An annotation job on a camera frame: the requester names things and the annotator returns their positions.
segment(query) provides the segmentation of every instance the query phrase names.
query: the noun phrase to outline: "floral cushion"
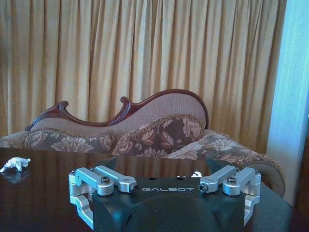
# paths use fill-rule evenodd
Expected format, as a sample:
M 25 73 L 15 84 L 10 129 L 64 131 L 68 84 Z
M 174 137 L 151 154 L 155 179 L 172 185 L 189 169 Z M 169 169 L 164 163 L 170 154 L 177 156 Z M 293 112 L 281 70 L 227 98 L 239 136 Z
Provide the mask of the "floral cushion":
M 4 148 L 14 148 L 14 146 L 7 139 L 0 138 L 0 147 Z
M 199 120 L 191 115 L 171 115 L 124 135 L 113 155 L 166 157 L 203 135 Z
M 82 136 L 53 129 L 32 131 L 25 139 L 25 147 L 82 153 L 111 152 L 115 138 L 111 131 L 99 135 Z

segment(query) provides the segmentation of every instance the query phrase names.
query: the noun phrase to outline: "small white object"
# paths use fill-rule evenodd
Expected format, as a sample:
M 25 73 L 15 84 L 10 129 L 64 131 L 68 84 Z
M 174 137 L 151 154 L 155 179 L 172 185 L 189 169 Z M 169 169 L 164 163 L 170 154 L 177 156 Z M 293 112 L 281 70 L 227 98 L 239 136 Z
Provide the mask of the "small white object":
M 203 177 L 203 176 L 202 176 L 202 173 L 195 171 L 191 177 Z
M 22 167 L 27 167 L 28 163 L 31 161 L 31 159 L 24 159 L 20 157 L 14 157 L 11 158 L 7 163 L 1 168 L 0 173 L 3 173 L 5 169 L 8 168 L 17 168 L 17 170 L 20 172 L 22 170 Z

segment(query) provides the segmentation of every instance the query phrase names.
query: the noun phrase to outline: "silver metal linkage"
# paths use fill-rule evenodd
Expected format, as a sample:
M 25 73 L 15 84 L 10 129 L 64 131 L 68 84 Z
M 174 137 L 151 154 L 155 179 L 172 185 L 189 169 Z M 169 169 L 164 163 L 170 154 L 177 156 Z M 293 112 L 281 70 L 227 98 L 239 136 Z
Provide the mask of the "silver metal linkage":
M 133 193 L 138 191 L 139 186 L 135 178 L 124 176 L 106 168 L 79 168 L 69 174 L 70 203 L 76 205 L 79 217 L 93 229 L 93 212 L 90 209 L 89 200 L 92 193 L 97 191 L 99 196 L 109 196 L 114 191 L 114 185 L 119 191 Z
M 238 196 L 240 192 L 245 196 L 244 225 L 253 214 L 254 205 L 260 202 L 261 174 L 253 168 L 244 168 L 237 172 L 230 165 L 225 166 L 210 176 L 200 179 L 199 190 L 203 193 L 215 192 L 223 185 L 223 192 L 228 196 Z

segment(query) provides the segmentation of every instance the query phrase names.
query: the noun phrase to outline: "table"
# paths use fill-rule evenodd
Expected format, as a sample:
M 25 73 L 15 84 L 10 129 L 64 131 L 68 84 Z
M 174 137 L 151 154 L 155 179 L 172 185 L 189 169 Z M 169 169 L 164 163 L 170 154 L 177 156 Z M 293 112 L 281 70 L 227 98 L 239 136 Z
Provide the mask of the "table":
M 68 173 L 74 168 L 95 166 L 110 158 L 109 154 L 0 148 L 1 166 L 12 157 L 31 158 L 31 162 L 28 176 L 19 183 L 12 184 L 0 176 L 0 231 L 91 231 L 69 202 Z M 210 174 L 202 160 L 138 157 L 118 157 L 115 170 L 134 177 L 191 176 L 194 171 Z M 261 202 L 245 230 L 288 231 L 293 226 L 292 215 L 292 207 L 262 185 Z

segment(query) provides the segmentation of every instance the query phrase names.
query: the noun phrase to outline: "black screw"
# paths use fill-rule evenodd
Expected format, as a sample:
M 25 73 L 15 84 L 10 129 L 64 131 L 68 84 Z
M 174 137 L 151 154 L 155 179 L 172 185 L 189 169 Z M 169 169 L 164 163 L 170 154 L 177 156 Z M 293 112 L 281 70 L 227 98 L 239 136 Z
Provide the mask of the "black screw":
M 207 190 L 208 190 L 208 186 L 207 185 L 205 185 L 205 184 L 200 184 L 199 186 L 198 186 L 198 189 L 201 191 L 201 192 L 206 192 Z
M 101 178 L 101 183 L 109 183 L 110 179 L 107 176 Z
M 134 185 L 131 187 L 131 191 L 132 192 L 137 192 L 139 190 L 139 186 L 138 185 Z
M 235 178 L 235 177 L 229 177 L 228 179 L 227 179 L 227 182 L 229 183 L 229 184 L 235 184 L 236 183 L 236 181 L 237 181 L 237 179 Z

